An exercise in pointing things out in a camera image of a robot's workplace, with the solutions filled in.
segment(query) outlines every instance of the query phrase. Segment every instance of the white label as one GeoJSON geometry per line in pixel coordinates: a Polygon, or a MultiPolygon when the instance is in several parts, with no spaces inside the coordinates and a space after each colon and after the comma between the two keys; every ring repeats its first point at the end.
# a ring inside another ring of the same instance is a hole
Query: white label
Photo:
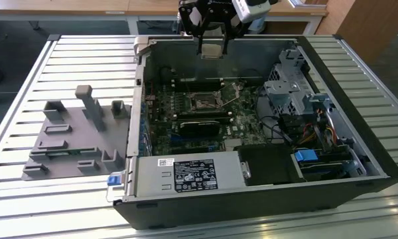
{"type": "Polygon", "coordinates": [[[107,11],[107,14],[126,14],[124,11],[107,11]]]}
{"type": "Polygon", "coordinates": [[[174,166],[175,159],[174,158],[160,158],[159,159],[159,166],[174,166]]]}

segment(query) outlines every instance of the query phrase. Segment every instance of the power supply label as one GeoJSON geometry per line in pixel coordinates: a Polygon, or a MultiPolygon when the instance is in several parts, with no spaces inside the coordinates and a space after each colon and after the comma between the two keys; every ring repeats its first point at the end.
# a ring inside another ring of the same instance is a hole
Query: power supply label
{"type": "Polygon", "coordinates": [[[178,193],[219,189],[214,159],[175,162],[178,193]]]}

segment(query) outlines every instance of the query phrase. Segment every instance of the blue latch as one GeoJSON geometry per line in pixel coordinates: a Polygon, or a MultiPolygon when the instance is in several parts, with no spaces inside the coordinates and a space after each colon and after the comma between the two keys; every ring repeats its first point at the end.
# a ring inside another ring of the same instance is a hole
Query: blue latch
{"type": "Polygon", "coordinates": [[[108,186],[122,185],[122,175],[110,176],[108,178],[108,186]]]}
{"type": "Polygon", "coordinates": [[[307,150],[299,150],[295,153],[295,157],[297,158],[297,161],[316,161],[319,160],[316,151],[312,149],[307,149],[307,150]]]}

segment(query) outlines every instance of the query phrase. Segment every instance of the floor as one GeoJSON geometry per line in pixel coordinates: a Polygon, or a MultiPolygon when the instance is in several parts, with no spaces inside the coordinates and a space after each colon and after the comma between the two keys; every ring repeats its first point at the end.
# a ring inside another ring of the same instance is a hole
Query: floor
{"type": "MultiPolygon", "coordinates": [[[[123,21],[42,22],[35,31],[28,22],[0,22],[0,122],[24,83],[32,65],[51,34],[130,34],[123,21]]],[[[170,23],[140,23],[143,34],[171,34],[170,23]]],[[[398,97],[398,37],[392,41],[377,62],[371,66],[398,97]]]]}

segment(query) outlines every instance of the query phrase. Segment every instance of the aluminum table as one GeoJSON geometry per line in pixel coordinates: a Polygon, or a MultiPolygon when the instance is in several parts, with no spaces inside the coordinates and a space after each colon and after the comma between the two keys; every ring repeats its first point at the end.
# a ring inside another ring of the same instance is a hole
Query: aluminum table
{"type": "MultiPolygon", "coordinates": [[[[332,36],[308,39],[398,164],[398,100],[345,41],[332,36]]],[[[63,99],[67,107],[79,107],[76,86],[90,84],[102,105],[115,99],[131,104],[134,42],[135,36],[128,35],[68,35],[47,42],[0,125],[0,238],[398,237],[398,184],[333,210],[138,231],[107,201],[108,176],[22,181],[47,100],[63,99]]],[[[317,76],[313,79],[324,91],[317,76]]],[[[110,196],[122,195],[115,191],[110,196]]]]}

